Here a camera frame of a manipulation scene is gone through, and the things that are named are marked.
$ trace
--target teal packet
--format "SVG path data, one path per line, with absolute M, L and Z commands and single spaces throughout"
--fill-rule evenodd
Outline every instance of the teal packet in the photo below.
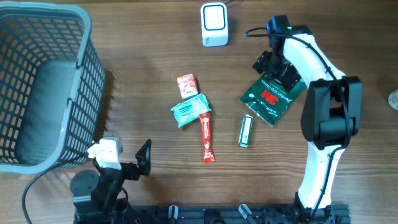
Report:
M 177 104 L 170 111 L 174 112 L 178 127 L 188 124 L 189 122 L 199 118 L 199 114 L 211 111 L 209 102 L 203 93 L 190 98 L 187 101 Z
M 305 88 L 305 83 L 300 80 L 293 89 L 286 91 L 274 80 L 267 81 L 264 75 L 245 92 L 240 100 L 257 116 L 273 126 Z

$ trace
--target wood grain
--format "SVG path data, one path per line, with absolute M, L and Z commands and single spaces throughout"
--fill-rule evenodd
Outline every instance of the wood grain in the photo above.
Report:
M 254 120 L 250 147 L 237 146 L 241 121 L 252 113 L 240 96 L 259 78 L 251 68 L 267 39 L 243 33 L 286 14 L 306 24 L 328 58 L 363 82 L 361 129 L 345 151 L 332 199 L 349 204 L 353 223 L 396 223 L 398 111 L 387 102 L 398 88 L 397 1 L 240 1 L 231 4 L 229 43 L 201 44 L 202 1 L 80 4 L 93 21 L 91 37 L 106 69 L 97 138 L 123 140 L 123 162 L 152 139 L 152 170 L 126 182 L 133 205 L 262 205 L 289 203 L 300 187 L 307 143 L 300 130 L 306 91 L 270 127 Z M 181 102 L 176 78 L 193 73 L 209 99 L 216 162 L 203 163 L 198 121 L 178 129 L 171 107 Z M 76 170 L 56 170 L 30 189 L 33 223 L 71 223 L 69 191 Z M 24 223 L 21 195 L 32 176 L 0 174 L 0 222 Z

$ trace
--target pink packet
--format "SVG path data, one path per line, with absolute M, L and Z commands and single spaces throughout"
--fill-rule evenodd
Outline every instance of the pink packet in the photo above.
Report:
M 177 83 L 178 87 L 180 88 L 180 93 L 183 100 L 199 94 L 195 77 L 192 74 L 178 77 Z

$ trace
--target dark green package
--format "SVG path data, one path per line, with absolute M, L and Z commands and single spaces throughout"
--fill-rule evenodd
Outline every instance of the dark green package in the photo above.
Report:
M 262 76 L 240 100 L 260 118 L 274 125 L 305 87 L 305 83 L 300 80 L 288 92 L 274 80 L 267 81 L 266 76 Z

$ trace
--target plastic basket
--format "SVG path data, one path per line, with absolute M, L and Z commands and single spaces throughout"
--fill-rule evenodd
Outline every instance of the plastic basket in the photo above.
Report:
M 91 145 L 105 74 L 90 33 L 78 6 L 0 2 L 0 172 L 36 174 Z

